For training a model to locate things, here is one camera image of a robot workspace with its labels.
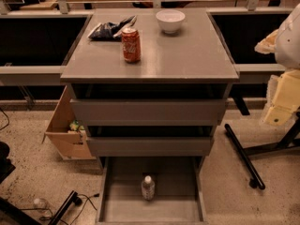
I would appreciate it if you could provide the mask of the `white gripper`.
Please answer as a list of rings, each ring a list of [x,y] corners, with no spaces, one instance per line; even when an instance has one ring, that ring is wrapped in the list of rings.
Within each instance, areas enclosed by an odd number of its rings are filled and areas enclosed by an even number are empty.
[[[277,35],[276,29],[258,42],[254,51],[274,53]],[[280,76],[272,75],[267,84],[266,99],[262,121],[271,126],[285,124],[300,107],[300,70],[288,69]]]

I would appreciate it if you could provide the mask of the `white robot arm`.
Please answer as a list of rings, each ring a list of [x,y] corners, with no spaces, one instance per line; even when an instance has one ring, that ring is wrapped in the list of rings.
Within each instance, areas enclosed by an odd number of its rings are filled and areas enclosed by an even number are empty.
[[[280,25],[261,40],[254,51],[273,53],[276,62],[285,67],[280,75],[272,75],[267,85],[267,103],[262,120],[265,124],[281,126],[300,107],[300,4]]]

